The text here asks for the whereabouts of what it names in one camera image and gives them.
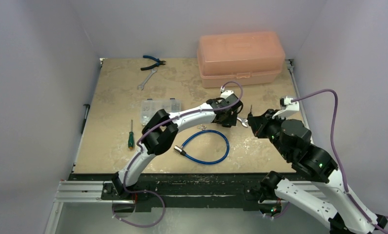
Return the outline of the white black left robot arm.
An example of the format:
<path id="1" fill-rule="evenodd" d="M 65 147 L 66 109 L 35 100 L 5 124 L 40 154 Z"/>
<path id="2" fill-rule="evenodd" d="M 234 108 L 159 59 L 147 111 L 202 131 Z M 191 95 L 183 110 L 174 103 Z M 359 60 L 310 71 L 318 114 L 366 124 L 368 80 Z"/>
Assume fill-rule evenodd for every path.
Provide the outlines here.
<path id="1" fill-rule="evenodd" d="M 132 186 L 137 183 L 143 170 L 156 156 L 171 148 L 178 133 L 200 124 L 235 126 L 237 115 L 243 106 L 241 100 L 228 91 L 222 93 L 221 97 L 209 99 L 200 106 L 185 111 L 168 113 L 165 109 L 158 110 L 143 128 L 132 158 L 113 176 L 113 193 L 119 199 L 129 198 L 132 195 Z"/>

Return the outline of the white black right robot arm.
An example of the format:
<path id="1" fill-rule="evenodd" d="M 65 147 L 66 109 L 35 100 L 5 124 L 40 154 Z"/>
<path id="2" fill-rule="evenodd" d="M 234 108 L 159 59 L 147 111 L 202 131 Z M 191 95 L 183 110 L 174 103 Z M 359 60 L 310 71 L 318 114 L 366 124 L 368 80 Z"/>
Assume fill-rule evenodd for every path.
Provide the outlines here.
<path id="1" fill-rule="evenodd" d="M 371 212 L 344 188 L 343 173 L 336 161 L 324 149 L 311 143 L 311 131 L 297 119 L 281 119 L 277 110 L 268 109 L 260 116 L 249 113 L 248 124 L 257 138 L 267 138 L 292 169 L 316 186 L 327 198 L 318 197 L 297 188 L 275 171 L 260 183 L 260 201 L 281 198 L 299 207 L 324 226 L 331 234 L 370 234 L 383 231 L 386 217 Z"/>

